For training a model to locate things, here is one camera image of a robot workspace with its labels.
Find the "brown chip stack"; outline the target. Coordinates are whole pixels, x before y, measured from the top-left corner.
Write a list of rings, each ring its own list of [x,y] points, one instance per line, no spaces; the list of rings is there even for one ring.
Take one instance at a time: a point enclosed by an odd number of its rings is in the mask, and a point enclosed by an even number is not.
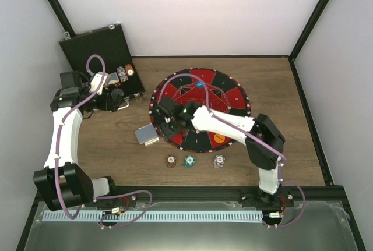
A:
[[[177,164],[177,161],[175,159],[175,157],[173,155],[169,155],[167,158],[166,158],[166,166],[168,168],[174,168]]]

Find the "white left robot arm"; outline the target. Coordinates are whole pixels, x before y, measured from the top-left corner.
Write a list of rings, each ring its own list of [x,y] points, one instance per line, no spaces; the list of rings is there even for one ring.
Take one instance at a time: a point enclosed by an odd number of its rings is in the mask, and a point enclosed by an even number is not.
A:
[[[60,74],[61,88],[50,104],[54,130],[50,153],[42,170],[33,175],[38,192],[51,211],[63,210],[92,202],[98,198],[105,206],[119,200],[112,177],[90,178],[78,163],[79,129],[84,112],[100,109],[107,73],[87,78],[73,71]]]

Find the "blue small blind button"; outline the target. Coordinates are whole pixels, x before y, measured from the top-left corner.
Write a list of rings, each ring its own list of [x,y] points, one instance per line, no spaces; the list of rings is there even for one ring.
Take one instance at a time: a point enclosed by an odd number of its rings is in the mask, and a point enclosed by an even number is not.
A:
[[[195,83],[195,86],[196,86],[196,88],[198,88],[198,89],[203,89],[204,86],[205,86],[205,84],[204,84],[203,81],[201,81],[201,80],[197,80],[196,83]]]

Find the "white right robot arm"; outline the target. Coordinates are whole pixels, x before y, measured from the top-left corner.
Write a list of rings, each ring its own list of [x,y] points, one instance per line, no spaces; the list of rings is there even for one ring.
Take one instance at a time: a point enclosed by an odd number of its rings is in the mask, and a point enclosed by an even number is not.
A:
[[[158,129],[164,139],[193,129],[223,135],[243,144],[259,172],[258,199],[266,206],[280,199],[279,168],[286,161],[285,138],[268,116],[236,116],[198,102],[181,105],[169,97],[158,101],[155,112],[161,118]]]

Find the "green chip stack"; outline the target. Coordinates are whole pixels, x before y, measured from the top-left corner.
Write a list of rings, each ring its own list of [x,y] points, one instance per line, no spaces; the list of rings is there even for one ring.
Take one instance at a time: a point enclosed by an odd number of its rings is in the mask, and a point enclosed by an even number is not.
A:
[[[184,165],[187,168],[192,168],[195,165],[195,157],[192,155],[188,155],[185,157]]]

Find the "orange big blind button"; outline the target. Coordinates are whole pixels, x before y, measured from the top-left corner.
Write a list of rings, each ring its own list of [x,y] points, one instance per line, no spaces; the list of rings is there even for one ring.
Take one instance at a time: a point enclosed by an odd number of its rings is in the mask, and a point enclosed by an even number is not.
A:
[[[213,139],[214,139],[215,143],[217,143],[217,144],[222,144],[226,140],[224,135],[221,135],[221,134],[218,134],[218,133],[214,134]]]

